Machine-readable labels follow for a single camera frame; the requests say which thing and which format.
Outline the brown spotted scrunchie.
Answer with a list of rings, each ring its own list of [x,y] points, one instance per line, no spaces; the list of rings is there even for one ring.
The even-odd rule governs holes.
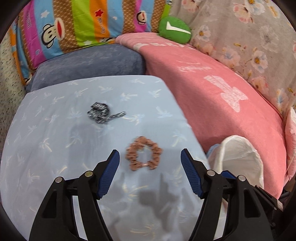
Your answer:
[[[147,162],[141,162],[138,160],[138,152],[148,148],[151,151],[151,158]],[[154,170],[160,163],[160,156],[163,149],[158,143],[152,141],[145,136],[139,136],[129,145],[125,152],[125,158],[129,161],[129,168],[132,171],[137,171],[141,168],[147,167],[150,170]]]

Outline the leopard print hair ribbon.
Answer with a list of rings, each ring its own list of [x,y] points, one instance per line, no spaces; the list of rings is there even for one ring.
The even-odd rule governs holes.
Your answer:
[[[91,109],[87,112],[89,118],[96,123],[107,123],[114,118],[121,118],[126,115],[125,111],[116,114],[110,114],[110,108],[107,104],[95,102],[92,104]]]

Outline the pink towel blanket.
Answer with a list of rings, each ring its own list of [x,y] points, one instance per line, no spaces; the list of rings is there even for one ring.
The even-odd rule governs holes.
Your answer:
[[[247,138],[262,159],[265,190],[280,196],[287,181],[283,120],[248,82],[193,47],[155,33],[128,33],[115,41],[140,53],[147,74],[165,82],[205,151],[228,136]]]

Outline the pink printed pillow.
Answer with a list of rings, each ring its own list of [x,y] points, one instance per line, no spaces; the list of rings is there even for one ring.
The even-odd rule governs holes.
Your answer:
[[[295,110],[290,108],[285,124],[285,142],[287,150],[287,178],[292,180],[295,175],[295,151],[296,151],[296,116]]]

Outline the grey floral bedsheet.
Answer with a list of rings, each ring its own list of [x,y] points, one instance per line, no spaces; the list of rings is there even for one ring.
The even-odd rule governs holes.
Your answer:
[[[295,108],[295,30],[272,1],[173,1],[190,44],[253,85],[282,116]]]

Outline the white speckled curtain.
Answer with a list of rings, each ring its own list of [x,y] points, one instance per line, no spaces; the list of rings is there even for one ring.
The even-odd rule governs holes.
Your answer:
[[[13,117],[25,96],[25,89],[21,84],[13,57],[10,33],[6,33],[1,42],[0,93],[2,150]]]

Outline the green round plush cushion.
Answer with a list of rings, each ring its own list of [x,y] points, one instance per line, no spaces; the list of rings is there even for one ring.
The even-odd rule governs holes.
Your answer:
[[[159,36],[179,44],[187,44],[192,36],[189,26],[179,18],[167,16],[161,19]]]

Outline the dark blue velvet cushion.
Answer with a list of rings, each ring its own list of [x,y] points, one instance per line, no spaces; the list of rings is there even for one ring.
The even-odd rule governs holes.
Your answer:
[[[144,75],[145,72],[145,60],[136,51],[120,44],[92,46],[40,64],[26,92],[76,79]]]

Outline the colourful monkey-print pillow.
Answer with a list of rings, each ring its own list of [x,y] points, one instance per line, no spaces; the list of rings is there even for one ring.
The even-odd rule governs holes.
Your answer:
[[[27,86],[38,66],[125,33],[157,32],[171,1],[29,1],[10,28],[16,68]]]

